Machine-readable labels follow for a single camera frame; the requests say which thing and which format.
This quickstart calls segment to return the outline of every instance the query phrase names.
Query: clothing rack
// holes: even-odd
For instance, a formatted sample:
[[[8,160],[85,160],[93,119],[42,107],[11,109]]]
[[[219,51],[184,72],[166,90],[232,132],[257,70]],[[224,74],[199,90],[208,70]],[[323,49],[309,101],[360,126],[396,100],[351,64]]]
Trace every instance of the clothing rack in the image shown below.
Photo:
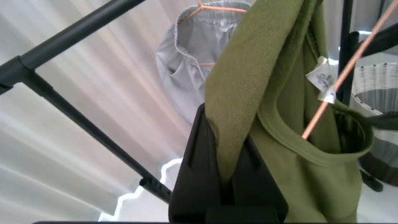
[[[45,98],[105,148],[142,176],[140,185],[166,203],[171,191],[148,170],[73,107],[35,69],[96,32],[144,0],[112,0],[21,56],[0,66],[0,95],[23,83]]]
[[[359,32],[350,32],[351,14],[353,9],[353,0],[344,0],[343,4],[343,20],[341,23],[341,35],[340,35],[340,53],[339,53],[339,65],[338,73],[345,68],[350,58],[354,55],[355,51],[362,44],[359,42]],[[366,48],[362,57],[366,57],[372,54],[383,52],[387,49],[398,45],[398,23],[388,27],[376,34],[374,40]],[[351,88],[354,79],[354,68],[351,69],[346,80],[337,91],[337,99],[349,106],[351,98]],[[398,131],[398,113],[389,113],[380,116],[373,116],[367,118],[367,120],[379,129],[395,130]],[[363,182],[377,192],[381,192],[383,185],[371,177],[363,170],[361,170]]]

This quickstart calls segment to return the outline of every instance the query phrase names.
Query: copper hanger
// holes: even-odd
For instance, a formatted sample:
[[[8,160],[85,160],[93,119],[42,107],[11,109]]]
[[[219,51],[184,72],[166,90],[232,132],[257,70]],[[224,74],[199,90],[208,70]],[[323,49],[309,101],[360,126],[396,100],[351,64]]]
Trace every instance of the copper hanger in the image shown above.
[[[382,15],[382,17],[378,20],[376,25],[373,27],[371,34],[366,38],[366,40],[361,44],[361,46],[358,48],[358,50],[355,52],[355,54],[351,57],[347,65],[345,66],[344,70],[341,72],[339,75],[336,83],[333,85],[333,88],[337,90],[340,85],[343,83],[344,79],[348,76],[348,73],[351,69],[353,69],[355,62],[361,57],[362,53],[365,51],[366,47],[370,44],[370,42],[373,40],[374,36],[379,32],[381,26],[385,21],[388,19],[388,17],[392,14],[394,9],[398,5],[398,0],[394,0],[388,9],[385,11],[385,13]],[[311,131],[314,129],[315,125],[319,121],[320,117],[322,116],[323,112],[326,110],[326,107],[328,106],[328,103],[323,101],[319,108],[317,109],[317,112],[314,114],[312,117],[311,121],[309,122],[308,126],[305,128],[304,133],[302,134],[302,137],[304,139],[307,139],[309,135],[311,134]]]
[[[219,11],[231,11],[231,12],[246,12],[244,9],[235,9],[231,7],[216,7],[216,6],[206,6],[202,3],[201,0],[198,0],[199,2],[199,7],[195,9],[191,14],[189,14],[187,17],[183,18],[180,23],[183,23],[187,21],[189,18],[194,16],[196,13],[199,11],[205,10],[205,9],[212,9],[212,10],[219,10]],[[199,63],[199,65],[214,65],[215,63]]]

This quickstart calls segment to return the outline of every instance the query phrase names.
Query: pleated curtain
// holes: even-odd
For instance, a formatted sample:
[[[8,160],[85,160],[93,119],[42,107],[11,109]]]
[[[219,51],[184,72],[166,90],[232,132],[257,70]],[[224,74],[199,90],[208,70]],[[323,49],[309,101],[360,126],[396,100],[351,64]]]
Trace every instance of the pleated curtain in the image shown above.
[[[0,0],[0,63],[25,53],[106,2]],[[337,59],[342,1],[325,2],[332,9],[326,10],[328,48]],[[154,55],[178,14],[194,4],[196,0],[146,0],[37,69],[171,189],[190,127],[166,99]],[[167,180],[171,171],[162,170],[164,164],[173,169],[169,174],[173,178]],[[0,96],[0,224],[151,221],[151,217],[166,221],[167,205],[137,189],[140,178],[23,84]],[[131,204],[129,209],[122,201]],[[156,213],[162,216],[154,218]]]

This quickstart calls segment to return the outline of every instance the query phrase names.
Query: woven basket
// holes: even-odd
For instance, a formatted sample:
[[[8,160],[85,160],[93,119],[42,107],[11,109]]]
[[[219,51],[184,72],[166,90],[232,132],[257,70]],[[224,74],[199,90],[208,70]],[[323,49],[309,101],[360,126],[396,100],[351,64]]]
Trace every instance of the woven basket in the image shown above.
[[[356,68],[350,107],[365,116],[398,111],[398,63]],[[373,177],[398,186],[398,131],[375,128],[374,136],[372,149],[359,162]]]

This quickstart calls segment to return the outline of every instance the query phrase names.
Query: green garment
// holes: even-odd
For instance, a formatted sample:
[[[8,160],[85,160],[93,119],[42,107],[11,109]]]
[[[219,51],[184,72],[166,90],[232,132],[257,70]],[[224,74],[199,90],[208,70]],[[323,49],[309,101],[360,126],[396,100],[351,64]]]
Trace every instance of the green garment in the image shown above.
[[[320,104],[305,74],[321,55],[320,1],[257,0],[206,80],[206,117],[224,184],[250,134],[289,204],[287,222],[356,222],[356,159],[369,150],[372,128],[336,102],[308,141],[301,137]]]

